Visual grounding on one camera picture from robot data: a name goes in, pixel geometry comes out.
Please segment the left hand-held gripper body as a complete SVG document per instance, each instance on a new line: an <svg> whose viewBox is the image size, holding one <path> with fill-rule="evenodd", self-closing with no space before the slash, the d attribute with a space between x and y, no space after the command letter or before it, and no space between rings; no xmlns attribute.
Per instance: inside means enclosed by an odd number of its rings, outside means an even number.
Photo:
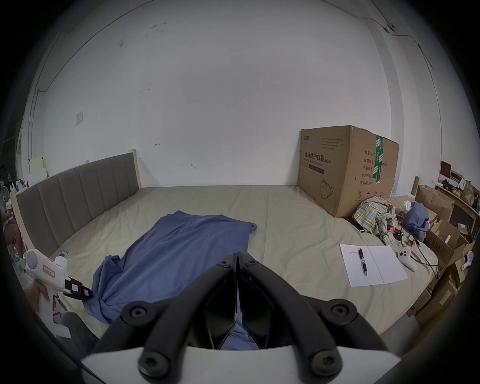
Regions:
<svg viewBox="0 0 480 384"><path fill-rule="evenodd" d="M46 295L39 294L35 312L53 335L71 338L69 328L53 319L54 296L61 293L77 298L77 283L66 274L67 260L58 256L53 261L38 249L31 249L25 254L25 262L25 273L46 289Z"/></svg>

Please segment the person's left hand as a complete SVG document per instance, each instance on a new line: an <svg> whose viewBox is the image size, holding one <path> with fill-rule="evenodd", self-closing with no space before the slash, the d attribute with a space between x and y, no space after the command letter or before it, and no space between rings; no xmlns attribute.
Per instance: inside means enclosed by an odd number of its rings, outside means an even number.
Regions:
<svg viewBox="0 0 480 384"><path fill-rule="evenodd" d="M30 285L23 289L23 292L35 313L39 312L40 297L43 297L45 301L50 302L47 288L37 279L34 279Z"/></svg>

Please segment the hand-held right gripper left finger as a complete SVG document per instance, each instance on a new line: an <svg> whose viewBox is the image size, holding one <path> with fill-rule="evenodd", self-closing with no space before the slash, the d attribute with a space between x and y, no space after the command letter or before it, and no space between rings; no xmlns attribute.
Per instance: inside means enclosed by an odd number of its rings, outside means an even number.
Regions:
<svg viewBox="0 0 480 384"><path fill-rule="evenodd" d="M142 347L143 377L179 377L187 346L219 350L236 327L238 255L226 256L176 297L127 304L93 354Z"/></svg>

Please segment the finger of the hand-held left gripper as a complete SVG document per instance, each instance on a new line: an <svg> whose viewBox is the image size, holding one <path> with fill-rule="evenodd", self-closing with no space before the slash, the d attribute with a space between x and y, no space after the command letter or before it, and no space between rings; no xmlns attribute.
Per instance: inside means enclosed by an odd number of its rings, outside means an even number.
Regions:
<svg viewBox="0 0 480 384"><path fill-rule="evenodd" d="M80 301L87 301L93 297L91 289L70 277L64 280L64 295Z"/></svg>

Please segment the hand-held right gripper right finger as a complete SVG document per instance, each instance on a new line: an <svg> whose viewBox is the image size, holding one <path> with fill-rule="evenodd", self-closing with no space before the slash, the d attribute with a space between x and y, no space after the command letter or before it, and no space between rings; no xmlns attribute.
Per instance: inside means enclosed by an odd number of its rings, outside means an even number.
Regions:
<svg viewBox="0 0 480 384"><path fill-rule="evenodd" d="M300 377L337 377L339 346L387 352L353 303L302 296L246 252L237 253L237 291L243 329L261 350L292 345Z"/></svg>

